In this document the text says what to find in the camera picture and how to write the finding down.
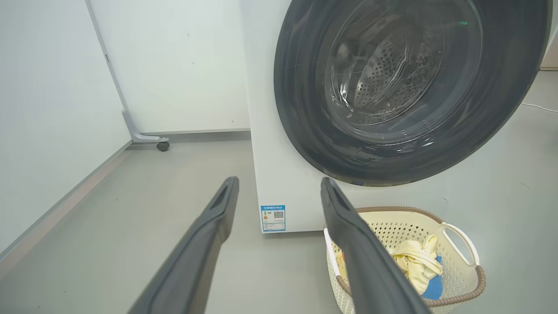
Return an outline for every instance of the basket handle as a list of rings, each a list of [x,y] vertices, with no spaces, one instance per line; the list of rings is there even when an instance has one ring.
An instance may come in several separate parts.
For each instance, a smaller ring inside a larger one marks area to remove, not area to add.
[[[469,237],[460,228],[457,228],[456,226],[450,225],[449,223],[445,223],[445,222],[442,222],[440,224],[440,228],[442,229],[442,232],[444,233],[444,236],[446,237],[446,239],[453,246],[453,248],[457,251],[457,253],[463,259],[465,264],[467,264],[467,265],[469,265],[470,267],[473,267],[473,268],[480,265],[479,254],[477,252],[477,249],[475,249],[475,245],[473,244],[471,239],[469,239]],[[473,262],[472,263],[469,262],[465,258],[465,256],[463,256],[463,253],[461,253],[461,251],[455,246],[453,241],[450,239],[450,237],[446,233],[446,229],[449,229],[449,230],[455,232],[463,240],[463,242],[465,242],[465,244],[469,248],[469,251],[471,252],[471,256],[473,257]]]

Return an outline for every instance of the baseboard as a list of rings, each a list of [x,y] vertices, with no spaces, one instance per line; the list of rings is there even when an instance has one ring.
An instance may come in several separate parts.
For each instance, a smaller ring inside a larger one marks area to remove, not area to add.
[[[0,279],[8,274],[101,180],[132,153],[131,151],[125,151],[131,143],[131,141],[126,143],[102,165],[98,166],[0,254]]]
[[[173,134],[195,134],[195,133],[224,133],[224,132],[246,132],[250,131],[249,127],[238,129],[215,129],[215,130],[186,130],[186,131],[170,131],[170,132],[147,132],[143,135],[173,135]]]

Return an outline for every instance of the laundry basket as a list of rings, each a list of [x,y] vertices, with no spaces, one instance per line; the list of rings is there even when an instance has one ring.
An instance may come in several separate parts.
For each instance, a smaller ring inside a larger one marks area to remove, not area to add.
[[[438,236],[436,254],[442,257],[442,284],[444,287],[439,300],[423,299],[432,313],[448,313],[457,304],[478,297],[486,286],[484,270],[479,264],[479,256],[471,240],[457,227],[443,222],[438,217],[413,207],[367,207],[357,209],[362,219],[374,231],[386,248],[395,248],[405,240],[422,242],[427,235]],[[471,251],[473,261],[469,262],[450,240],[446,229],[454,231]],[[343,314],[354,314],[350,286],[340,275],[335,253],[340,248],[324,229],[327,246],[329,279],[335,300]]]

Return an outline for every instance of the white cable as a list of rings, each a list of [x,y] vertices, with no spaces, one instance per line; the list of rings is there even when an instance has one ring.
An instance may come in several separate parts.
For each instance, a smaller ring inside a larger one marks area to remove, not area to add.
[[[532,103],[524,103],[524,102],[522,102],[521,104],[524,104],[525,106],[537,107],[537,108],[542,109],[542,110],[546,110],[546,111],[550,111],[550,112],[557,112],[557,113],[558,113],[558,110],[552,110],[552,109],[543,108],[543,107],[541,107],[541,106],[538,106],[538,105],[532,104]]]

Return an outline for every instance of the wall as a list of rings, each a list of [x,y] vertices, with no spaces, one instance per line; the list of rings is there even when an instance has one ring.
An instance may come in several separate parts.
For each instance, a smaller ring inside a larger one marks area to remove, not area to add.
[[[0,252],[130,140],[84,1],[0,2]]]
[[[249,128],[237,0],[91,0],[140,132]]]
[[[541,68],[558,70],[558,0],[553,1],[552,24],[550,27],[549,44],[546,48],[545,58],[542,61]]]

